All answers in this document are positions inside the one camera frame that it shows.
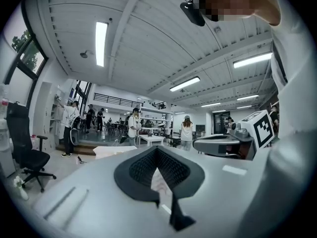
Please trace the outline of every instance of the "tree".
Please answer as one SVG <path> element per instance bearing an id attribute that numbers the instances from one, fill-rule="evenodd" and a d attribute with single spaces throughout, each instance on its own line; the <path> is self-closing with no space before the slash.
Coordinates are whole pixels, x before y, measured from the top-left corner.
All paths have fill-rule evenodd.
<path id="1" fill-rule="evenodd" d="M 22 34 L 21 38 L 18 38 L 17 36 L 14 36 L 12 39 L 11 46 L 14 48 L 15 51 L 19 52 L 19 50 L 22 48 L 23 44 L 31 37 L 28 30 L 25 30 Z M 38 59 L 36 58 L 36 54 L 38 53 L 38 49 L 34 45 L 33 42 L 29 44 L 27 49 L 24 52 L 24 56 L 22 57 L 22 62 L 28 66 L 31 70 L 34 70 L 36 67 L 36 63 Z"/>

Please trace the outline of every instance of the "doorway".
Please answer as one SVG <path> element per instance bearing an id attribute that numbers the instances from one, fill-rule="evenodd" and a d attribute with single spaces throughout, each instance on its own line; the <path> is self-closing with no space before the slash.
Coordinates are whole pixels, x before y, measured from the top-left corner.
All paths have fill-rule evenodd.
<path id="1" fill-rule="evenodd" d="M 225 126 L 228 125 L 230 111 L 213 114 L 214 134 L 224 134 L 227 132 Z"/>

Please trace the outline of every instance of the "white shirt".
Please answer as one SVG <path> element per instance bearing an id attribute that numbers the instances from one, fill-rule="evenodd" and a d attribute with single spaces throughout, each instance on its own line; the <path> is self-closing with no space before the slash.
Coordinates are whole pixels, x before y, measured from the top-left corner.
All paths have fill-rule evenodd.
<path id="1" fill-rule="evenodd" d="M 75 118 L 79 116 L 79 111 L 77 108 L 71 106 L 64 106 L 64 109 L 65 111 L 63 114 L 62 123 L 65 125 L 65 127 L 70 128 Z"/>
<path id="2" fill-rule="evenodd" d="M 182 131 L 180 133 L 180 140 L 192 141 L 193 140 L 193 124 L 191 123 L 189 127 L 184 127 L 182 123 L 181 127 L 182 127 Z"/>
<path id="3" fill-rule="evenodd" d="M 131 129 L 132 126 L 134 126 L 135 128 L 137 127 L 136 119 L 133 116 L 130 116 L 128 126 L 129 126 L 128 136 L 136 137 L 137 131 L 134 129 Z"/>
<path id="4" fill-rule="evenodd" d="M 271 26 L 288 83 L 272 55 L 271 68 L 279 99 L 279 133 L 283 138 L 295 131 L 317 129 L 317 59 L 313 38 L 299 14 L 287 0 L 277 0 L 281 21 Z"/>

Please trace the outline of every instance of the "chair base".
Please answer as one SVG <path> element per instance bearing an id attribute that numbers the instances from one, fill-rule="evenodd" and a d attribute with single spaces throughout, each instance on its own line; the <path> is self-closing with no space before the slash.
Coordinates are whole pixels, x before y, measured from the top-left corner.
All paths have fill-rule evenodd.
<path id="1" fill-rule="evenodd" d="M 24 179 L 24 183 L 22 184 L 22 187 L 25 188 L 25 183 L 27 183 L 30 179 L 32 178 L 36 178 L 36 180 L 38 181 L 40 187 L 41 187 L 41 192 L 44 192 L 44 188 L 39 180 L 39 176 L 42 177 L 53 177 L 53 179 L 56 179 L 56 176 L 54 176 L 53 174 L 49 174 L 49 173 L 43 173 L 40 171 L 34 171 L 34 170 L 29 170 L 29 169 L 25 169 L 22 172 L 23 174 L 30 174 L 26 179 Z"/>

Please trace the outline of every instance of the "black pants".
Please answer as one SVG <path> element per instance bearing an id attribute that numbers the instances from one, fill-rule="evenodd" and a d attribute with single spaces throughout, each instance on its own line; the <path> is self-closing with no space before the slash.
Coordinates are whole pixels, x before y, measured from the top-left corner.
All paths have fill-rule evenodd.
<path id="1" fill-rule="evenodd" d="M 65 146 L 65 153 L 70 154 L 74 152 L 74 145 L 70 140 L 70 131 L 71 128 L 65 127 L 64 130 L 64 146 Z"/>
<path id="2" fill-rule="evenodd" d="M 97 130 L 102 130 L 103 129 L 103 120 L 102 119 L 97 119 Z"/>
<path id="3" fill-rule="evenodd" d="M 90 129 L 91 118 L 86 119 L 86 129 Z"/>

